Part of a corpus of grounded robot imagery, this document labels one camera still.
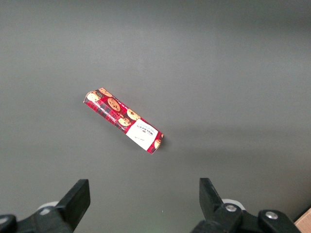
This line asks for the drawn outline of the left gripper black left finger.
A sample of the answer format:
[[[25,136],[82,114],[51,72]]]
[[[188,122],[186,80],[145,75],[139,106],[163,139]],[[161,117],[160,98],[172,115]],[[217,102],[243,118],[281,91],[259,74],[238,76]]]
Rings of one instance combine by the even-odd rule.
[[[55,206],[39,208],[17,221],[15,215],[0,216],[2,233],[72,233],[90,206],[89,180],[80,179]]]

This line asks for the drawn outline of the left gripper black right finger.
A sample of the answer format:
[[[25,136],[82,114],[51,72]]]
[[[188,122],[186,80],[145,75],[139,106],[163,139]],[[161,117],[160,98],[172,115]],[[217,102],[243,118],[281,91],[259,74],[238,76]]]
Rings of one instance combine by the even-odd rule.
[[[205,217],[193,233],[299,233],[294,222],[277,210],[261,210],[257,216],[239,205],[225,203],[209,178],[199,180],[199,202]]]

